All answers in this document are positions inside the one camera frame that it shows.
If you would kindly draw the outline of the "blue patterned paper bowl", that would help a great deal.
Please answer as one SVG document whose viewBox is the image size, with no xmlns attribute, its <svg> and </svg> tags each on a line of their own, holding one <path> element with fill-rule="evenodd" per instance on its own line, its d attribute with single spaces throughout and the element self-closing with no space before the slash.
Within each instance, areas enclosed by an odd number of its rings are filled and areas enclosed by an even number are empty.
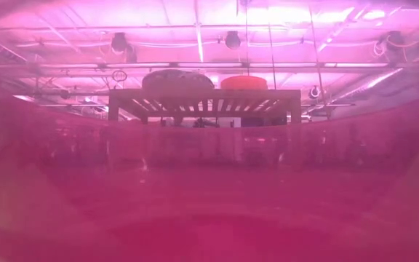
<svg viewBox="0 0 419 262">
<path fill-rule="evenodd" d="M 214 84 L 207 79 L 149 79 L 143 80 L 144 90 L 212 90 Z"/>
<path fill-rule="evenodd" d="M 207 76 L 199 72 L 181 71 L 177 69 L 164 69 L 164 70 L 159 70 L 159 71 L 153 71 L 145 75 L 143 78 L 143 81 L 159 79 L 159 78 L 176 78 L 176 79 L 186 78 L 186 79 L 198 79 L 202 81 L 210 80 Z"/>
</svg>

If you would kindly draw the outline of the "orange plastic bowl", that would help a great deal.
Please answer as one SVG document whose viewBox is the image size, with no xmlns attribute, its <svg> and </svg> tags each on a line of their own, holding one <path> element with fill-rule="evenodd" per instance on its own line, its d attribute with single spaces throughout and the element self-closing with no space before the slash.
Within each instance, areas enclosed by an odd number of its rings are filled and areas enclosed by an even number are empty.
<svg viewBox="0 0 419 262">
<path fill-rule="evenodd" d="M 267 84 L 264 78 L 258 76 L 231 76 L 222 80 L 221 84 Z"/>
</svg>

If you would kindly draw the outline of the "wooden slatted shelf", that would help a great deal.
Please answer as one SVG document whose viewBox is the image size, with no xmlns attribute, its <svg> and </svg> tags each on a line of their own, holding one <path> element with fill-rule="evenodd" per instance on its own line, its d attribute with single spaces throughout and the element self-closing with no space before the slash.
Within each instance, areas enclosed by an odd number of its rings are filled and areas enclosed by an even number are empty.
<svg viewBox="0 0 419 262">
<path fill-rule="evenodd" d="M 299 90 L 111 90 L 108 120 L 122 109 L 147 123 L 153 117 L 280 118 L 301 122 Z"/>
</svg>

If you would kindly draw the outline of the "red plastic bowl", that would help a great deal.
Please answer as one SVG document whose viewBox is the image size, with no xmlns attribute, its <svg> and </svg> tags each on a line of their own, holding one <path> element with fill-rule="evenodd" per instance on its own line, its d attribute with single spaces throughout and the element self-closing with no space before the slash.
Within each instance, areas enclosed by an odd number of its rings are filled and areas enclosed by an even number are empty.
<svg viewBox="0 0 419 262">
<path fill-rule="evenodd" d="M 419 262 L 419 100 L 204 130 L 4 96 L 0 262 Z"/>
</svg>

